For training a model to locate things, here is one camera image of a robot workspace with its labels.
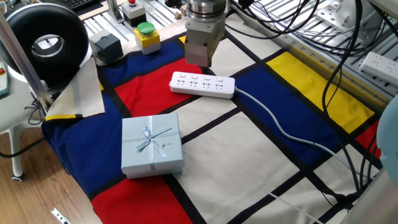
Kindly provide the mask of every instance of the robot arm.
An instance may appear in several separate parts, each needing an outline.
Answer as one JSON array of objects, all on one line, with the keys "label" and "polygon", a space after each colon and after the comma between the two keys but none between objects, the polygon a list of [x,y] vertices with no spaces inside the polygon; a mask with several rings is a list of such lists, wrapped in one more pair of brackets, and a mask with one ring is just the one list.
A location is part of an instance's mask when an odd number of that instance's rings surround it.
[{"label": "robot arm", "polygon": [[185,58],[187,63],[211,66],[211,58],[223,37],[226,0],[188,0]]}]

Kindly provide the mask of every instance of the white square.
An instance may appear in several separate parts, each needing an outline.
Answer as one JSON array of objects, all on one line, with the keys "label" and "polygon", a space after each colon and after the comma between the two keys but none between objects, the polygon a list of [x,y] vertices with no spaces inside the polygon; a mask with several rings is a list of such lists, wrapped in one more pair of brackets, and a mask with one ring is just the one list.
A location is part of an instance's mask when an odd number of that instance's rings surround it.
[{"label": "white square", "polygon": [[[264,194],[268,194],[272,190],[273,189],[267,189],[267,192],[264,192]],[[332,196],[326,196],[332,204],[336,203],[336,200],[334,200]],[[320,218],[331,208],[331,205],[326,201],[322,193],[307,178],[302,179],[299,183],[282,194],[280,198],[291,205],[298,207],[315,219]],[[285,202],[275,199],[273,202],[249,217],[244,223],[307,224],[314,223],[314,221]]]},{"label": "white square", "polygon": [[[243,20],[237,14],[230,15],[225,21],[225,23],[230,25],[232,28],[235,28],[249,35],[253,35],[256,37],[265,37],[261,33],[244,25]],[[272,40],[255,39],[252,37],[245,36],[243,34],[239,34],[238,32],[235,32],[228,27],[225,27],[225,29],[229,33],[231,33],[235,38],[237,38],[240,42],[242,42],[242,44],[245,45],[250,51],[252,51],[255,55],[257,55],[257,57],[261,59],[271,56],[272,54],[276,53],[278,50],[281,49],[281,47],[275,44]]]},{"label": "white square", "polygon": [[218,44],[211,62],[211,70],[218,76],[230,77],[252,64],[254,61],[248,55],[225,39]]},{"label": "white square", "polygon": [[299,170],[243,113],[183,145],[175,175],[207,223],[227,223]]},{"label": "white square", "polygon": [[178,114],[180,134],[184,137],[234,108],[231,100],[204,96],[173,113]]},{"label": "white square", "polygon": [[[351,160],[353,161],[355,169],[360,171],[363,156],[352,145],[347,145],[346,148]],[[347,161],[343,150],[340,150],[337,154]],[[364,169],[365,175],[368,173],[368,164],[369,162],[366,160]],[[371,175],[374,176],[378,172],[379,170],[373,166]],[[334,157],[330,158],[320,167],[316,168],[314,173],[329,188],[336,192],[336,194],[348,195],[356,191],[351,171]]]}]

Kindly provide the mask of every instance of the green button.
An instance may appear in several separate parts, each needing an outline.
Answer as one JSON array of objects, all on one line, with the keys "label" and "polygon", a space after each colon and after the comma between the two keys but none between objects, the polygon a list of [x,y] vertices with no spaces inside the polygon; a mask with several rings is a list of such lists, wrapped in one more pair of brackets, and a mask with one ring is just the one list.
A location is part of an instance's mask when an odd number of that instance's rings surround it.
[{"label": "green button", "polygon": [[143,22],[137,26],[138,32],[141,34],[150,34],[152,31],[155,30],[155,26],[150,22]]}]

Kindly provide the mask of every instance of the gift box lid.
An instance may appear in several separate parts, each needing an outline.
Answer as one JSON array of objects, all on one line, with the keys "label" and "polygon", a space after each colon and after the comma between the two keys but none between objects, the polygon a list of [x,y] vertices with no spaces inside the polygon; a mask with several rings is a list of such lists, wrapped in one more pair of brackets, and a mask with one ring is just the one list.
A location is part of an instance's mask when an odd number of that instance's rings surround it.
[{"label": "gift box lid", "polygon": [[153,139],[167,155],[167,157],[163,157],[154,147],[153,162],[155,168],[168,169],[172,166],[180,166],[183,158],[177,114],[162,114],[123,119],[121,166],[123,172],[145,172],[151,170],[150,147],[146,146],[141,152],[137,149],[137,146],[147,140],[144,133],[145,127],[148,127],[152,134],[171,128]]}]

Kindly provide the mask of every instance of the keyboard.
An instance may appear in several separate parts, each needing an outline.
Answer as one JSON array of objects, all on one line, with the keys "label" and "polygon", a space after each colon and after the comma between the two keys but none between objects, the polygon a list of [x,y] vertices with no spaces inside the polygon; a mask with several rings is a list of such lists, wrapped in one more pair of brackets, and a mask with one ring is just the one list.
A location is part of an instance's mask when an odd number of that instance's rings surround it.
[{"label": "keyboard", "polygon": [[98,0],[62,0],[63,3],[70,6],[73,12],[80,11],[84,8],[90,7],[96,3]]}]

